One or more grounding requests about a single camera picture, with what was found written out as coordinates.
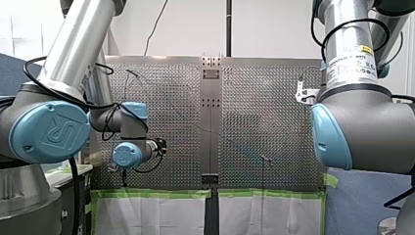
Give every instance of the white cloth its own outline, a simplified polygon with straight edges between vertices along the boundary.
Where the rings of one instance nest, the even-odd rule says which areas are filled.
[[[220,198],[220,234],[321,235],[321,199]]]
[[[204,198],[105,198],[97,204],[97,235],[204,234]]]

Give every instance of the white wall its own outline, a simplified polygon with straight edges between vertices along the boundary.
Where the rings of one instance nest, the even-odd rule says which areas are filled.
[[[129,0],[113,20],[108,53],[143,55],[164,0]],[[234,57],[320,58],[309,32],[311,0],[234,0]],[[62,25],[58,0],[0,0],[0,53],[21,59],[47,55]],[[170,0],[148,55],[225,54],[225,0]],[[393,93],[415,92],[414,16],[404,30],[404,47],[382,80]],[[324,36],[317,20],[316,33]]]

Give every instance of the perforated metal panel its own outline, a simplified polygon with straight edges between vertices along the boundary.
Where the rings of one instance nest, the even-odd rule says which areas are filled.
[[[318,61],[222,62],[220,187],[321,190],[324,168],[315,159],[309,108],[294,97],[310,65]],[[319,87],[319,77],[307,72],[305,87]]]
[[[115,101],[146,103],[149,108],[149,137],[161,137],[167,141],[168,154],[160,167],[147,174],[129,170],[126,180],[129,187],[200,188],[200,130],[194,126],[200,122],[200,60],[137,57],[107,59],[109,66],[115,69],[111,76]],[[126,70],[138,73],[140,78],[129,75]],[[100,141],[104,164],[94,170],[94,188],[122,186],[120,172],[108,171],[113,147],[118,141],[118,135],[111,141]],[[149,161],[139,169],[149,169],[156,163],[155,160]]]
[[[214,79],[204,79],[209,67],[201,58],[107,61],[115,68],[115,100],[147,103],[149,136],[168,145],[156,171],[128,171],[128,186],[199,189],[202,173],[218,173],[220,188],[322,190],[325,169],[315,160],[309,108],[295,100],[300,74],[319,61],[224,58],[214,67],[220,74]],[[309,70],[305,88],[318,87],[319,77],[318,70]],[[117,142],[118,136],[100,143],[104,164],[94,169],[94,188],[122,185],[120,172],[108,172]]]

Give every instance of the blue end cap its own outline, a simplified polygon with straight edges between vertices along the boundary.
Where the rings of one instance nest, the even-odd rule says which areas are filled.
[[[136,115],[137,117],[141,119],[147,119],[149,117],[149,113],[147,111],[147,105],[144,103],[123,102],[122,105],[126,109],[128,109],[128,111],[130,111],[131,113],[133,113],[134,115]],[[121,108],[121,110],[126,115],[131,116],[131,114],[128,111],[126,111],[124,108]]]
[[[321,61],[321,64],[320,64],[320,71],[325,71],[327,69],[327,65],[326,65],[326,63],[324,63],[324,61]]]
[[[312,135],[314,151],[321,164],[352,169],[351,152],[342,129],[323,104],[312,107]]]
[[[382,69],[381,74],[378,74],[378,78],[382,79],[382,78],[387,77],[387,76],[388,76],[388,74],[389,74],[390,69],[391,69],[390,65],[386,65],[386,66]]]
[[[133,168],[143,162],[143,154],[135,144],[124,142],[115,147],[113,161],[122,168]]]
[[[28,110],[16,120],[9,144],[22,161],[56,164],[76,155],[89,133],[89,119],[78,106],[51,101]]]

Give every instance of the white bracket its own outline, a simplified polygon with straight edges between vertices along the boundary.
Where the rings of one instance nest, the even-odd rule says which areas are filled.
[[[308,106],[312,106],[317,103],[317,94],[320,89],[302,89],[302,87],[303,82],[298,81],[296,94],[297,102]]]

